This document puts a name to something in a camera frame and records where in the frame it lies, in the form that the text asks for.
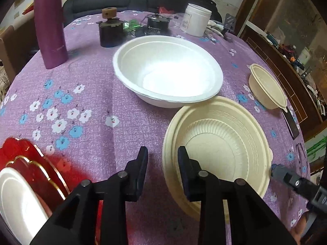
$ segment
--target black couch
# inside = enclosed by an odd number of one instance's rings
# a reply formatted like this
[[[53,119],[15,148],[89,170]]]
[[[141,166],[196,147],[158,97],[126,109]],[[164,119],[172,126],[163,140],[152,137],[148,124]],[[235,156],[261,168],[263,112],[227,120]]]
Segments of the black couch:
[[[100,14],[107,7],[117,7],[118,12],[137,10],[158,13],[158,7],[163,6],[167,10],[184,13],[189,3],[207,8],[212,12],[211,19],[222,22],[216,3],[212,0],[67,0],[63,5],[64,26],[74,19]]]

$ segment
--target wooden cabinet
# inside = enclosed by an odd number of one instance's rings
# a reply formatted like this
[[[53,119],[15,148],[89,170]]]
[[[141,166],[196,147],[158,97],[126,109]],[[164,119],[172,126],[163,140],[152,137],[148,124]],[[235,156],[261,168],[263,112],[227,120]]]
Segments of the wooden cabinet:
[[[300,123],[303,136],[323,120],[307,87],[290,63],[267,40],[246,26],[241,34],[251,49],[271,68],[287,95]]]

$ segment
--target black phone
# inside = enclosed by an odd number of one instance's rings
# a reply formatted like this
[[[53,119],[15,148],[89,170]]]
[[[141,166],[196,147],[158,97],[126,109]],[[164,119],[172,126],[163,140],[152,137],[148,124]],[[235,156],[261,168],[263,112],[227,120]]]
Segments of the black phone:
[[[288,130],[293,138],[293,140],[298,137],[298,135],[300,134],[297,126],[296,126],[296,123],[293,119],[293,116],[291,115],[291,112],[289,111],[289,108],[286,107],[287,109],[287,112],[283,109],[282,110],[282,113],[283,113],[283,116],[284,116],[284,119],[286,121],[286,124],[287,124],[287,127],[288,127]]]

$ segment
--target white foam bowl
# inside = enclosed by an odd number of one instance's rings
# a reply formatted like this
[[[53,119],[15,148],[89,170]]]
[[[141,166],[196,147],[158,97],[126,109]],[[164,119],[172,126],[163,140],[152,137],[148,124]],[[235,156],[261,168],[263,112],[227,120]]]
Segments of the white foam bowl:
[[[217,61],[200,46],[176,37],[145,36],[113,57],[118,79],[147,103],[178,108],[207,100],[223,84]]]

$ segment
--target white plate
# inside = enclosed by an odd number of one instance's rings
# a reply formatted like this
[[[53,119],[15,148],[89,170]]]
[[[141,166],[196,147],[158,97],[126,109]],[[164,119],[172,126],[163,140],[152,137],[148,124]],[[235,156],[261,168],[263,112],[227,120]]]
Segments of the white plate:
[[[113,66],[118,79],[138,96],[163,103],[207,100],[223,84],[217,61],[200,46],[176,37],[133,39],[115,53]]]
[[[190,203],[183,192],[177,150],[185,146],[191,159],[219,179],[245,179],[263,197],[269,184],[272,151],[255,118],[240,104],[224,98],[181,108],[172,119],[162,148],[168,189],[177,204],[195,219],[200,202]],[[226,203],[225,219],[229,220]]]
[[[23,176],[13,168],[0,171],[0,213],[22,245],[29,245],[48,220],[41,203]]]

